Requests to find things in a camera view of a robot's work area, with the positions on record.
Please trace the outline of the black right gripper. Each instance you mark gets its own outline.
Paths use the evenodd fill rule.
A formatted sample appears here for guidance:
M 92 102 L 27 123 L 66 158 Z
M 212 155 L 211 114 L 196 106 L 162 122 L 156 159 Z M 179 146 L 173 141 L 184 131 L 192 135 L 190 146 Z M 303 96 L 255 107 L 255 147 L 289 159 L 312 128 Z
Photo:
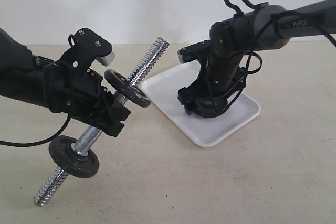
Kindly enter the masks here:
M 239 61 L 209 61 L 201 65 L 195 81 L 178 90 L 177 98 L 188 115 L 199 112 L 199 103 L 227 103 L 245 88 L 247 70 Z

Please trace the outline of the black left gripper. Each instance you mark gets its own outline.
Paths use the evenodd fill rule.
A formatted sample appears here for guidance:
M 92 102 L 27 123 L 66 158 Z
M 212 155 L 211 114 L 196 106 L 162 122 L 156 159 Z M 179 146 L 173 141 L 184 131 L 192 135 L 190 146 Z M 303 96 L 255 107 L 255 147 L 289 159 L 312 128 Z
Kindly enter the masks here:
M 44 68 L 44 94 L 53 113 L 71 113 L 85 124 L 95 124 L 106 135 L 117 137 L 124 128 L 130 110 L 112 94 L 103 99 L 102 76 L 90 70 L 80 76 L 74 68 L 59 61 Z

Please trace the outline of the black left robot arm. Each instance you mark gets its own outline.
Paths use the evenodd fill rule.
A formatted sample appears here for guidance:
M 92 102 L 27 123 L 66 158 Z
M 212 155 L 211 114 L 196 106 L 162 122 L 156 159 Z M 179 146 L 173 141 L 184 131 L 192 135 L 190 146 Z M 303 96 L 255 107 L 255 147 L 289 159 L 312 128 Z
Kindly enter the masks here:
M 1 30 L 1 96 L 66 113 L 71 118 L 118 136 L 130 110 L 102 85 L 91 69 L 112 54 L 112 45 L 89 28 L 69 36 L 70 47 L 58 60 L 34 55 Z

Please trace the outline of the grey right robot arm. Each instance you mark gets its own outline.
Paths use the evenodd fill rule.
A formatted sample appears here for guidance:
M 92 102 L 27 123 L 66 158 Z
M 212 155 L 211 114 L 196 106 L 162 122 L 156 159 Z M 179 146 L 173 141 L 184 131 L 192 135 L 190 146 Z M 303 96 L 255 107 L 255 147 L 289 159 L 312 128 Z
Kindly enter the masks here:
M 294 10 L 279 5 L 252 5 L 251 12 L 214 23 L 209 39 L 178 51 L 180 63 L 198 61 L 199 74 L 177 98 L 187 114 L 215 118 L 224 114 L 246 87 L 251 74 L 241 66 L 244 57 L 284 47 L 291 38 L 335 34 L 335 0 L 324 0 Z

